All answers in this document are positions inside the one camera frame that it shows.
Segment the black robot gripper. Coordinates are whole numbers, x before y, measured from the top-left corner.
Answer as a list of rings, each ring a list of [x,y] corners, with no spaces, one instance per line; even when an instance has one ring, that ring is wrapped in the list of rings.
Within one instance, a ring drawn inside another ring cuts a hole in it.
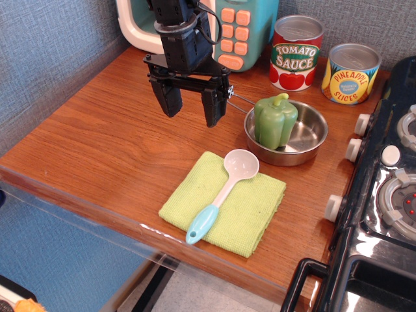
[[[171,118],[181,110],[183,102],[178,88],[201,91],[207,127],[214,127],[226,113],[231,86],[230,70],[212,57],[215,42],[208,13],[193,12],[175,25],[160,19],[154,22],[154,28],[161,38],[163,53],[146,55],[144,62],[154,77],[149,81],[162,111]]]

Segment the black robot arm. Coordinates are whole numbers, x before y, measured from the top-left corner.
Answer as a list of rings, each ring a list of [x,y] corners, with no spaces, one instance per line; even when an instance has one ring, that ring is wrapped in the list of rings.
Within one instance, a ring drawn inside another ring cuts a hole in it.
[[[163,53],[146,55],[148,78],[165,115],[182,108],[182,90],[201,95],[205,120],[214,127],[226,113],[233,94],[230,70],[213,58],[219,39],[211,38],[208,16],[214,12],[200,1],[150,1],[154,27]]]

